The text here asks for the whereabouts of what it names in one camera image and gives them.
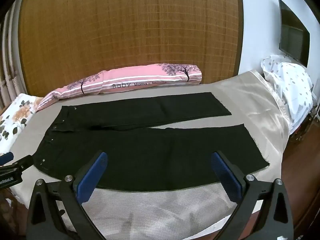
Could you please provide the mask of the black pants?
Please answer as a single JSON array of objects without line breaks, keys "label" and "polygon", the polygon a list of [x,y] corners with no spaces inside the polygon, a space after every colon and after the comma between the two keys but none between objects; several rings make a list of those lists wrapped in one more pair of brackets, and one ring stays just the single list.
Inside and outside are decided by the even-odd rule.
[{"label": "black pants", "polygon": [[267,167],[244,125],[170,127],[229,115],[210,92],[63,106],[33,155],[34,165],[63,179],[103,151],[108,162],[98,187],[120,191],[169,191],[215,183],[211,155],[218,150],[246,174]]}]

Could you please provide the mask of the floral white pillow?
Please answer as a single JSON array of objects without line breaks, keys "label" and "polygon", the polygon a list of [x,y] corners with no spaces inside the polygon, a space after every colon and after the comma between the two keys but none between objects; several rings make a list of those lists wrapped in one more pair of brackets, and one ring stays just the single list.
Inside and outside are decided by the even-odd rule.
[{"label": "floral white pillow", "polygon": [[19,134],[36,113],[41,97],[21,93],[1,115],[0,153],[10,151]]}]

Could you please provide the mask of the beige bed sheet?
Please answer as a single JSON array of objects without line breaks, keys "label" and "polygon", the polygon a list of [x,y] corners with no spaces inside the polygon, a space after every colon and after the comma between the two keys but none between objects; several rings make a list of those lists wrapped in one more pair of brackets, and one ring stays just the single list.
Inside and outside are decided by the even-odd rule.
[{"label": "beige bed sheet", "polygon": [[[157,87],[124,93],[90,95],[60,101],[36,113],[12,146],[15,159],[34,155],[47,129],[63,106],[118,100],[210,92],[230,112],[229,116],[188,120],[171,128],[209,128],[244,125],[268,166],[253,172],[259,180],[273,181],[281,175],[283,152],[289,138],[288,115],[259,73],[246,72],[206,85]],[[35,165],[22,175],[12,191],[29,205],[35,182],[58,181]],[[169,191],[120,191],[97,188],[84,204],[93,223],[108,239],[185,239],[194,237],[235,209],[222,185],[212,184]]]}]

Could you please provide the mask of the white dotted blanket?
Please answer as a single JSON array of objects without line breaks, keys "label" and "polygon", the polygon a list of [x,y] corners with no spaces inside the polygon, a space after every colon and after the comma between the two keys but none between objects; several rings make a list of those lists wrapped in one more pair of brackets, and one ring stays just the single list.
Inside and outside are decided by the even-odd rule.
[{"label": "white dotted blanket", "polygon": [[302,124],[313,107],[312,82],[300,64],[285,55],[271,55],[261,61],[265,80],[283,101],[289,114],[290,134]]}]

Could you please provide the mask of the wooden headboard panel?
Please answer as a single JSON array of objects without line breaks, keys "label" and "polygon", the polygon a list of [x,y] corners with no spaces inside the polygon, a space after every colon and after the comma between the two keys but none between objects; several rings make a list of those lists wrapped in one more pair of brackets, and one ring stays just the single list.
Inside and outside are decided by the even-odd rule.
[{"label": "wooden headboard panel", "polygon": [[197,65],[202,82],[239,71],[242,0],[22,0],[18,44],[31,95],[102,70]]}]

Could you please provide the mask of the pink striped bolster pillow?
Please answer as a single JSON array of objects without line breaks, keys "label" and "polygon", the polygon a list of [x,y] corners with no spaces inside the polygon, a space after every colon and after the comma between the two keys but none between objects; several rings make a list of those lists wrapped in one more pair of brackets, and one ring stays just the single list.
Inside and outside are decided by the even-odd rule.
[{"label": "pink striped bolster pillow", "polygon": [[158,63],[103,70],[48,93],[38,104],[41,111],[52,104],[85,95],[110,94],[171,85],[198,85],[202,72],[196,65]]}]

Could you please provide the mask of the wall mounted television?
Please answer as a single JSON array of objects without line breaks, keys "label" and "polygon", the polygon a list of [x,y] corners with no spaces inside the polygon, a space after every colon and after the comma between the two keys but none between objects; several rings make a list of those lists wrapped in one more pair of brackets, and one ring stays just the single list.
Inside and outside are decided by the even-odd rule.
[{"label": "wall mounted television", "polygon": [[281,22],[279,49],[306,68],[309,60],[310,33],[282,0],[278,2]]}]

